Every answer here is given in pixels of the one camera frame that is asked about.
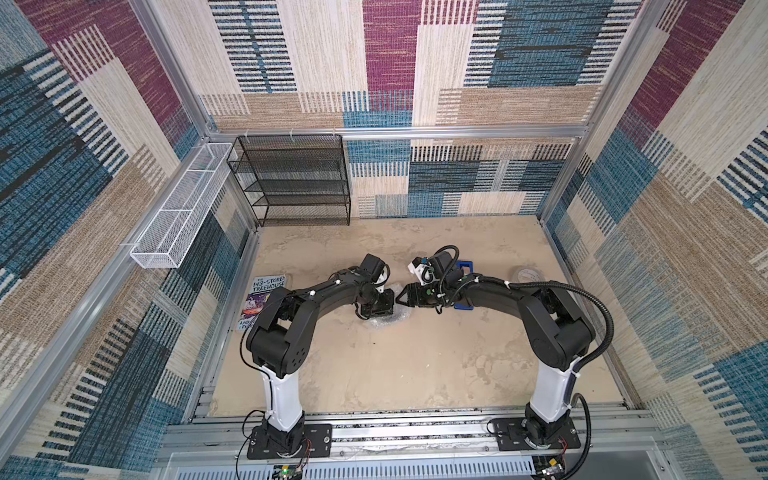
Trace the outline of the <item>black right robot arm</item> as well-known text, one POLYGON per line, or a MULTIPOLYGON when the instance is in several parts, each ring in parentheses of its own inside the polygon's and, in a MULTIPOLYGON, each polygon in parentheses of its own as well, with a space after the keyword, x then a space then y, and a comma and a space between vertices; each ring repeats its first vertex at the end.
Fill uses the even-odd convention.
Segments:
POLYGON ((615 333, 613 317, 601 300, 557 281, 513 283, 472 274, 443 287, 435 282, 408 284, 395 302, 438 310, 462 304, 522 321, 539 361, 534 394, 519 428, 533 449, 550 447, 567 428, 580 371, 607 350, 615 333))

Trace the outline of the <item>clear bubble wrap sheet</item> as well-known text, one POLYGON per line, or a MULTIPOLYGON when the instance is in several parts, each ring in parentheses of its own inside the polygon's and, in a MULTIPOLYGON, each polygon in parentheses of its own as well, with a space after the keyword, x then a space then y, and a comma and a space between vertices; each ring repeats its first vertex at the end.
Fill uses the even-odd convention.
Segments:
POLYGON ((396 304, 393 311, 383 316, 372 317, 367 321, 371 328, 385 328, 402 323, 411 317, 413 309, 407 306, 396 304))

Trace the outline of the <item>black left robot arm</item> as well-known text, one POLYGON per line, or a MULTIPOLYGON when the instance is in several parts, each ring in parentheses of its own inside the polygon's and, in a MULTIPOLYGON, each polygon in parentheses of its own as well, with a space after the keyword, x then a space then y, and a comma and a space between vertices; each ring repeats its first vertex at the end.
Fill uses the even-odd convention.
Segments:
POLYGON ((394 292, 385 286, 385 263, 353 266, 304 289, 275 289, 247 333, 245 348, 262 375, 266 396, 263 428, 256 433, 279 454, 308 445, 298 372, 310 353, 317 322, 333 310, 352 305, 362 320, 389 315, 394 292))

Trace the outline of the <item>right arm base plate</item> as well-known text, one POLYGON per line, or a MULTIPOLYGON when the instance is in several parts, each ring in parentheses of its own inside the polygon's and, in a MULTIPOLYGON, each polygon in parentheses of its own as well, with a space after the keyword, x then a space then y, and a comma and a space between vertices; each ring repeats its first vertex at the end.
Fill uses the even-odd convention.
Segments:
POLYGON ((548 426, 528 426, 523 417, 501 417, 490 420, 487 430, 502 452, 535 450, 578 450, 581 438, 570 417, 548 426))

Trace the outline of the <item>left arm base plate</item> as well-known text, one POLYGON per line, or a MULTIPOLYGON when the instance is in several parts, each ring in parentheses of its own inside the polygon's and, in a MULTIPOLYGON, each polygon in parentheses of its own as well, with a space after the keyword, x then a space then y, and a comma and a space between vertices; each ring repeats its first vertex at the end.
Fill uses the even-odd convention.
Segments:
POLYGON ((331 453, 333 426, 299 422, 285 432, 265 423, 253 428, 247 449, 248 460, 277 460, 278 458, 327 458, 331 453))

